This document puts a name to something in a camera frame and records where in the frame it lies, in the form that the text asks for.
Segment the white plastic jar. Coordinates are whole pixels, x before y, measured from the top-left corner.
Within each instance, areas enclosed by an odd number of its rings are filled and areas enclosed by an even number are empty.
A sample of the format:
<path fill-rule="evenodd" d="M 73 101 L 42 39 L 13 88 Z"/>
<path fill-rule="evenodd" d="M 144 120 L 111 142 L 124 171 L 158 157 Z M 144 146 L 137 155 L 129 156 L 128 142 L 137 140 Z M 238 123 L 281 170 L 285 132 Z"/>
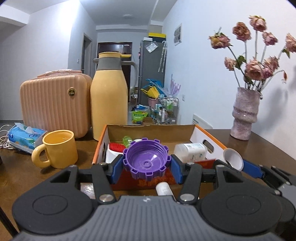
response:
<path fill-rule="evenodd" d="M 182 163 L 199 162 L 206 159 L 207 148 L 202 143 L 177 144 L 174 155 Z"/>

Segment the red white lint brush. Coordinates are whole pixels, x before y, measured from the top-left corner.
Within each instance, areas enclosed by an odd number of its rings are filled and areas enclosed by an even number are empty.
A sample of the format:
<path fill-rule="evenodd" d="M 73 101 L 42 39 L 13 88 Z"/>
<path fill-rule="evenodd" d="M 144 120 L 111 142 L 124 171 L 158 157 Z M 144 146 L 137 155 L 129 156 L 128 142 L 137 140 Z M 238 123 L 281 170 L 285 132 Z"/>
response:
<path fill-rule="evenodd" d="M 125 149 L 125 146 L 123 144 L 118 143 L 109 143 L 107 146 L 106 151 L 106 163 L 111 163 L 118 155 L 122 155 L 123 151 Z"/>

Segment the small white tube bottle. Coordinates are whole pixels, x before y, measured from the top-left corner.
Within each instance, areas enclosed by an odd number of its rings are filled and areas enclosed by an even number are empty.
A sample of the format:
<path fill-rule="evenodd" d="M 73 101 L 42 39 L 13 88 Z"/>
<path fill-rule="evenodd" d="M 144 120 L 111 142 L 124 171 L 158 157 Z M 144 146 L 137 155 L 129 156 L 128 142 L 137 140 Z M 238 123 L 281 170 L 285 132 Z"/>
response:
<path fill-rule="evenodd" d="M 156 192 L 158 196 L 171 196 L 174 201 L 176 200 L 170 185 L 167 182 L 159 182 L 156 185 Z"/>

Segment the purple gear-shaped cap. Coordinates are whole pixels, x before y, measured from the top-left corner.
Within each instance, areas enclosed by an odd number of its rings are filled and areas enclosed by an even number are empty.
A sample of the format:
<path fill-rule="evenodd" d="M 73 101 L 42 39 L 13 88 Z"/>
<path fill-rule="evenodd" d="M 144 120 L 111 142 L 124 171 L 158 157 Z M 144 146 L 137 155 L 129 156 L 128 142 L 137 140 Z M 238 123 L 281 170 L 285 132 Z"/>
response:
<path fill-rule="evenodd" d="M 133 141 L 129 148 L 123 151 L 123 165 L 134 179 L 152 181 L 162 177 L 171 164 L 171 156 L 167 146 L 157 139 L 142 138 Z"/>

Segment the red cardboard box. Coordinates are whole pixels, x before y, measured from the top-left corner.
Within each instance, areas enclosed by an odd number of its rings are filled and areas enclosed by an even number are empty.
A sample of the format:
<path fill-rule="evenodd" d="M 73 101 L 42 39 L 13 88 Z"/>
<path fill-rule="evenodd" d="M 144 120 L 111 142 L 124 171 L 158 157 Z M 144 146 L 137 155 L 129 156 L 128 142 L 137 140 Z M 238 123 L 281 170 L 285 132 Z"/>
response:
<path fill-rule="evenodd" d="M 134 144 L 126 152 L 109 155 L 110 143 L 121 144 L 123 137 L 131 137 Z M 171 158 L 177 144 L 207 141 L 214 148 L 202 161 L 222 156 L 226 146 L 198 125 L 106 125 L 100 134 L 92 163 L 122 161 L 111 170 L 109 179 L 113 190 L 152 189 L 159 182 L 175 185 L 182 181 L 180 169 Z"/>

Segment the yellow mug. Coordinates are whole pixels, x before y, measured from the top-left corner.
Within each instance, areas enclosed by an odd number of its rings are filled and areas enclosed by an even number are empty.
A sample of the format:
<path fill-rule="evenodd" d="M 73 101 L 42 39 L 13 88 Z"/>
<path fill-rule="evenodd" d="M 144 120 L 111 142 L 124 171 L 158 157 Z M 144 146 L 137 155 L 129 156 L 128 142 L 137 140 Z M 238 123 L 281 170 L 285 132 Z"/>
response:
<path fill-rule="evenodd" d="M 57 130 L 44 135 L 43 144 L 37 146 L 31 155 L 32 163 L 39 168 L 52 166 L 63 169 L 75 165 L 78 152 L 74 132 Z"/>

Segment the pink ceramic vase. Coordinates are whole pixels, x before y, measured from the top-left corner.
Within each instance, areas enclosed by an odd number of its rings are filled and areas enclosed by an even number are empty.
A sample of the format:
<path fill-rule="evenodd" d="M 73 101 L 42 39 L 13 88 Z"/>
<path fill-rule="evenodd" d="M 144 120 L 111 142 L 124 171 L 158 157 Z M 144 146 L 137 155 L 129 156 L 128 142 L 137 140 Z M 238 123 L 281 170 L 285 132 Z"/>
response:
<path fill-rule="evenodd" d="M 234 117 L 230 135 L 238 140 L 247 141 L 251 135 L 252 124 L 257 122 L 260 93 L 238 87 L 233 106 Z"/>

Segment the yellow watering can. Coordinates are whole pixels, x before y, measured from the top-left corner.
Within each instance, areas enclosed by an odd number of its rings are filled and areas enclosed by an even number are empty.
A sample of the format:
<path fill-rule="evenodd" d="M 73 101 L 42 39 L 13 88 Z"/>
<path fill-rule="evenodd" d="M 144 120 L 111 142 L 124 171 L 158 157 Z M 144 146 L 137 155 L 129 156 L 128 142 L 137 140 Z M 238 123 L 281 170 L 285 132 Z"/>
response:
<path fill-rule="evenodd" d="M 148 90 L 140 89 L 147 97 L 157 99 L 159 97 L 159 91 L 155 86 L 149 86 Z"/>

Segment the yellow thermos jug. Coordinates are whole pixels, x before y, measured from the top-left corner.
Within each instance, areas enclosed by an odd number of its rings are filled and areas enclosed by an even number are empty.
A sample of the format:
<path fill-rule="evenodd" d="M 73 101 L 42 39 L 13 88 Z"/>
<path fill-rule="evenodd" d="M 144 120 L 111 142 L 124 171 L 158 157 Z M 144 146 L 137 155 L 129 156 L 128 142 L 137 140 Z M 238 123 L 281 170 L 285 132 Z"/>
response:
<path fill-rule="evenodd" d="M 90 103 L 93 138 L 97 141 L 106 125 L 127 125 L 130 88 L 122 66 L 133 66 L 137 73 L 137 65 L 128 60 L 130 57 L 131 54 L 102 52 L 95 59 L 97 70 L 90 88 Z"/>

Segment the pink ribbed suitcase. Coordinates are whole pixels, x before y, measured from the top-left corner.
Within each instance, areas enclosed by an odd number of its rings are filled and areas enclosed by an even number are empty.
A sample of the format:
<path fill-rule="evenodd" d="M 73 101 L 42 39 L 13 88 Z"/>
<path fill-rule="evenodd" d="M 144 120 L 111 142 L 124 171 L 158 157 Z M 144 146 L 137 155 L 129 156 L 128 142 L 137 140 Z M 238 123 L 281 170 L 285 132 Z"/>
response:
<path fill-rule="evenodd" d="M 23 123 L 48 132 L 70 130 L 82 138 L 91 128 L 92 78 L 78 70 L 56 70 L 20 87 Z"/>

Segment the blue tissue pack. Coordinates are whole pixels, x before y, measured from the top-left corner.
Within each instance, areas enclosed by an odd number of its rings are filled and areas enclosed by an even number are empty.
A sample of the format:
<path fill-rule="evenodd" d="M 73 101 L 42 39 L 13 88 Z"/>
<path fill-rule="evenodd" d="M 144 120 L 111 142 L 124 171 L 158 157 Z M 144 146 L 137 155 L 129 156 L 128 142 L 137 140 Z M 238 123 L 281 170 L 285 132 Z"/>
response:
<path fill-rule="evenodd" d="M 43 143 L 42 139 L 47 132 L 23 123 L 15 123 L 8 131 L 8 144 L 19 151 L 32 154 L 33 150 Z"/>

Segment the dried pink roses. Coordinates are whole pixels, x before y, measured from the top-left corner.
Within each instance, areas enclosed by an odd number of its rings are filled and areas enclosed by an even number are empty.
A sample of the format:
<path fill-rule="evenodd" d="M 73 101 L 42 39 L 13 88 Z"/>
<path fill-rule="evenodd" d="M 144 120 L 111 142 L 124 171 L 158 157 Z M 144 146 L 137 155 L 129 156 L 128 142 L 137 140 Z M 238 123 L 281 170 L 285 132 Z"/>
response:
<path fill-rule="evenodd" d="M 295 53 L 295 37 L 290 33 L 285 36 L 285 44 L 280 53 L 276 56 L 266 56 L 266 49 L 278 43 L 277 37 L 267 30 L 266 20 L 257 15 L 249 16 L 249 25 L 255 33 L 254 37 L 254 55 L 248 54 L 247 42 L 252 40 L 251 30 L 244 22 L 237 22 L 232 28 L 232 33 L 236 40 L 243 42 L 244 52 L 236 55 L 231 49 L 230 38 L 219 29 L 213 35 L 209 36 L 212 49 L 228 49 L 232 57 L 224 58 L 224 66 L 228 71 L 234 73 L 236 82 L 239 83 L 236 70 L 242 73 L 244 88 L 261 93 L 273 78 L 282 73 L 282 83 L 286 84 L 287 73 L 280 69 L 280 58 L 286 54 L 288 58 Z"/>

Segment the grey refrigerator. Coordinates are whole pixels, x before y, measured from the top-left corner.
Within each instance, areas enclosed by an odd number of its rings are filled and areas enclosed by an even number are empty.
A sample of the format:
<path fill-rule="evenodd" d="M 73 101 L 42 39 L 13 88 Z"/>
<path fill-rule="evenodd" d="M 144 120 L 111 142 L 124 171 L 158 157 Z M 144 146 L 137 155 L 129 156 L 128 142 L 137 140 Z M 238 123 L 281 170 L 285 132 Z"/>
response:
<path fill-rule="evenodd" d="M 157 45 L 156 49 L 152 52 L 148 51 L 150 44 Z M 138 74 L 138 104 L 148 105 L 148 97 L 140 89 L 147 89 L 145 86 L 149 85 L 147 79 L 158 80 L 161 83 L 161 87 L 164 86 L 165 70 L 162 72 L 162 67 L 159 69 L 161 62 L 161 56 L 163 51 L 163 43 L 152 41 L 141 41 L 140 53 L 139 53 L 139 74 Z"/>

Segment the yellow box on fridge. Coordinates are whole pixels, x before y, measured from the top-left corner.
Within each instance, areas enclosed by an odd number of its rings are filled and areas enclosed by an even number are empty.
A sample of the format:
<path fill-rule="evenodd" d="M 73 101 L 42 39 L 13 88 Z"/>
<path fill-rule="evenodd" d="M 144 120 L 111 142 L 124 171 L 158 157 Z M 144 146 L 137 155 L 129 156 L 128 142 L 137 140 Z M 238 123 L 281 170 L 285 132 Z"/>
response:
<path fill-rule="evenodd" d="M 149 38 L 163 38 L 163 39 L 166 39 L 166 34 L 149 32 L 148 37 Z"/>

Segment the wall picture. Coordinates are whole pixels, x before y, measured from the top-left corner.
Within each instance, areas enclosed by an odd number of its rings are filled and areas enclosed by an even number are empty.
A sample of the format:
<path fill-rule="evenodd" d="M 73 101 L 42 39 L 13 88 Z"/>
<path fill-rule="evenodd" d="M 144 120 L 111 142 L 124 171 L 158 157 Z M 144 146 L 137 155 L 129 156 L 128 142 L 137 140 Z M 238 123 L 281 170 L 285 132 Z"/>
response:
<path fill-rule="evenodd" d="M 182 24 L 178 25 L 178 27 L 174 31 L 174 45 L 178 45 L 182 42 Z"/>

